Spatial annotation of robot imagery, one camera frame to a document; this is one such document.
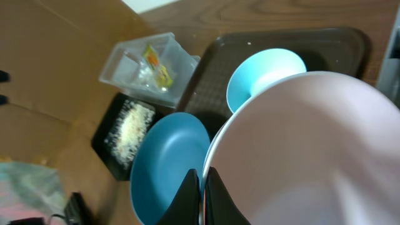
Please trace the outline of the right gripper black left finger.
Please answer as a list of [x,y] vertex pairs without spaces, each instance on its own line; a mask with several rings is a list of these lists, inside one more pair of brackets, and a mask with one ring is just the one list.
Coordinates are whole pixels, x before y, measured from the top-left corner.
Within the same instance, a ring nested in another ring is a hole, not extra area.
[[198,225],[200,207],[199,178],[195,169],[185,175],[174,199],[157,225]]

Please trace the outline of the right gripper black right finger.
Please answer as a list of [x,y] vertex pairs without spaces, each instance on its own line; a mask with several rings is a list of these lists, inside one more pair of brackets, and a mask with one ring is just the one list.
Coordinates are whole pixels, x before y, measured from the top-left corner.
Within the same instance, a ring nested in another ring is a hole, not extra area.
[[214,167],[208,171],[204,203],[205,225],[250,225],[236,207]]

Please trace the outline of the dark blue plate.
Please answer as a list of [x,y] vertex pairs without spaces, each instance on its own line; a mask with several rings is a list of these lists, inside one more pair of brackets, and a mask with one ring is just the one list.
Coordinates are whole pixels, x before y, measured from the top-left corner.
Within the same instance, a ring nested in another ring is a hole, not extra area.
[[146,134],[130,176],[132,208],[142,224],[156,224],[190,169],[200,176],[210,146],[202,122],[186,112],[160,119]]

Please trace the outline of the rice leftovers pile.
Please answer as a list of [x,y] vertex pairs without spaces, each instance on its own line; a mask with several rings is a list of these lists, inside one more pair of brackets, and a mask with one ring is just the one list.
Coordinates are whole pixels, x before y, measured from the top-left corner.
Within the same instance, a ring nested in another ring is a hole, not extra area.
[[127,169],[133,162],[156,112],[143,102],[124,100],[117,118],[104,139],[117,164]]

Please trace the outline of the pink bowl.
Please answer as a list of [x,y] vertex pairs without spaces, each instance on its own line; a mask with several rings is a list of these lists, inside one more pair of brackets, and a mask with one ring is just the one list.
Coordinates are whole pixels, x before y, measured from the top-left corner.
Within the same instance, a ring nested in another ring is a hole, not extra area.
[[398,224],[399,108],[347,75],[298,75],[242,105],[204,167],[251,224]]

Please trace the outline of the green yellow snack wrapper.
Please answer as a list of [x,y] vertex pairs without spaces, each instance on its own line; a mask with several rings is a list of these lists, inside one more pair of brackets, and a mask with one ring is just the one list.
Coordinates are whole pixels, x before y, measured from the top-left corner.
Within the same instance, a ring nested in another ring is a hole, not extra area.
[[170,77],[166,67],[161,64],[158,52],[150,43],[147,44],[142,56],[153,71],[152,76],[156,86],[163,91],[169,89],[174,81]]

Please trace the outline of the light blue small bowl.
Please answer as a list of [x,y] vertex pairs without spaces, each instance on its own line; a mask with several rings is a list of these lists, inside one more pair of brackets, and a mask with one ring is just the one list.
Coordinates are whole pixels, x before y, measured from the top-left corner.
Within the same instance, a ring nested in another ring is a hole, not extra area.
[[263,89],[306,71],[302,58],[288,49],[272,48],[257,52],[233,72],[226,89],[228,108],[235,113],[249,98]]

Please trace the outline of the white napkin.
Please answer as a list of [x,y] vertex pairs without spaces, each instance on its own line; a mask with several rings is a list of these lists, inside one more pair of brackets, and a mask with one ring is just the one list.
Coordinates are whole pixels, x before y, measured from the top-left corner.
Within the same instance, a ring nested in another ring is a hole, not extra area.
[[155,85],[155,68],[149,65],[146,61],[139,61],[139,67],[136,72],[134,83],[140,86]]

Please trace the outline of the grey dishwasher rack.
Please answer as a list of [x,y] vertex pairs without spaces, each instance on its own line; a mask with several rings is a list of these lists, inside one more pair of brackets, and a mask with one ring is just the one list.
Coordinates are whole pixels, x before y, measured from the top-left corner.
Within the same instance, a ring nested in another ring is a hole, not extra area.
[[382,60],[376,88],[399,108],[399,9]]

